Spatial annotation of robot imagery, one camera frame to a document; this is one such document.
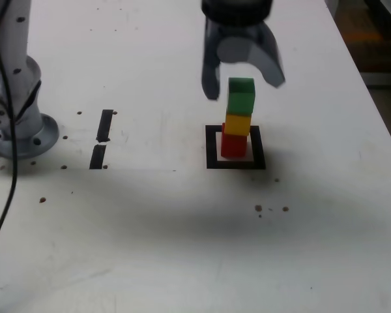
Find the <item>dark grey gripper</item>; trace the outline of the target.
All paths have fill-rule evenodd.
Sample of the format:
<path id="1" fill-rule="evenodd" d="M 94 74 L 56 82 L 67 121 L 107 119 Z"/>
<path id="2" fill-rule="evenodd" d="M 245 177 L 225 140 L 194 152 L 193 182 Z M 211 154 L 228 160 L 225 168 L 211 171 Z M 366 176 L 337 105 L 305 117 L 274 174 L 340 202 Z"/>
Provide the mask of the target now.
<path id="1" fill-rule="evenodd" d="M 206 17 L 203 43 L 201 84 L 209 100 L 218 100 L 220 95 L 221 62 L 248 63 L 259 70 L 263 79 L 273 87 L 285 83 L 278 45 L 265 21 L 232 26 Z"/>

